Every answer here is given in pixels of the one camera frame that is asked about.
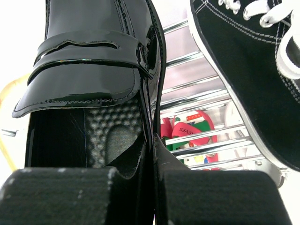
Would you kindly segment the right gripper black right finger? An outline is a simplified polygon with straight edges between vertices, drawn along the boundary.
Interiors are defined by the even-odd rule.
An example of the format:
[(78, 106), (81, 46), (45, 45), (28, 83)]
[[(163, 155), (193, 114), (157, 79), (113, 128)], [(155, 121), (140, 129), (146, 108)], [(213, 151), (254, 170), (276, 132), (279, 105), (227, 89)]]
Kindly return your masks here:
[(193, 171), (153, 145), (158, 225), (289, 225), (274, 181), (259, 171)]

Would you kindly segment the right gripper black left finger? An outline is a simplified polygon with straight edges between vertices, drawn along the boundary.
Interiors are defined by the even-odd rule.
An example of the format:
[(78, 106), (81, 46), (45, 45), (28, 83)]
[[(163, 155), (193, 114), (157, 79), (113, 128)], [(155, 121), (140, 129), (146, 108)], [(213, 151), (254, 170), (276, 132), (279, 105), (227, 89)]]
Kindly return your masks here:
[(154, 207), (146, 143), (101, 169), (24, 168), (0, 191), (3, 225), (150, 225)]

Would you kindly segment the red green flip-flop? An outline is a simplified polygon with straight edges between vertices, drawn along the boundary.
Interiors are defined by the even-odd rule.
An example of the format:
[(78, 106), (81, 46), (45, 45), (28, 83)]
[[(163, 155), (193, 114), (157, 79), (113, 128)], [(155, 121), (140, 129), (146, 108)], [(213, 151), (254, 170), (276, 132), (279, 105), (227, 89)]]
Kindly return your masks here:
[(163, 118), (160, 120), (160, 122), (161, 122), (160, 135), (164, 145), (166, 146), (166, 141), (173, 138), (172, 137), (173, 127), (171, 125), (169, 118)]
[[(214, 130), (214, 124), (208, 114), (201, 110), (195, 110), (188, 113), (176, 115), (173, 118), (172, 137), (183, 137), (187, 135), (199, 134)], [(183, 141), (171, 145), (170, 150), (180, 150), (185, 148), (202, 146), (210, 143), (216, 143), (218, 138), (216, 135), (204, 138), (198, 138), (191, 141)], [(196, 164), (208, 164), (218, 161), (218, 154), (212, 153), (207, 155), (199, 155), (181, 159), (180, 162), (190, 166)]]

